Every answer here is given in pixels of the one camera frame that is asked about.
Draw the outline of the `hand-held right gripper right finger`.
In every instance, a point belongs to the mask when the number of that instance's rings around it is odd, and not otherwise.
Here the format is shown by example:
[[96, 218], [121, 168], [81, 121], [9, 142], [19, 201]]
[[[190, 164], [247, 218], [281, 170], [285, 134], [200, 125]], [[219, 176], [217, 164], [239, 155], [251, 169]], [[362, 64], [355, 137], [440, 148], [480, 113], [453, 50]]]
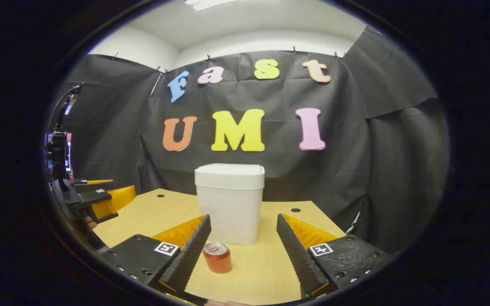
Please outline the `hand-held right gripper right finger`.
[[356, 235], [337, 238], [289, 215], [278, 214], [276, 231], [305, 298], [354, 286], [393, 259]]

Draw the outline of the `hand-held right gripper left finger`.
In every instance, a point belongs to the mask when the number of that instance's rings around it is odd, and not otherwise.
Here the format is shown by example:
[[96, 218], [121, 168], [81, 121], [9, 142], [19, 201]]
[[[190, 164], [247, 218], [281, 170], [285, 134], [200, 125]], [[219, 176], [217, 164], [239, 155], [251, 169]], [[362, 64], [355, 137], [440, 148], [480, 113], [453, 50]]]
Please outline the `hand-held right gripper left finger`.
[[132, 235], [101, 257], [142, 285], [179, 298], [210, 233], [210, 215], [201, 215], [151, 238]]

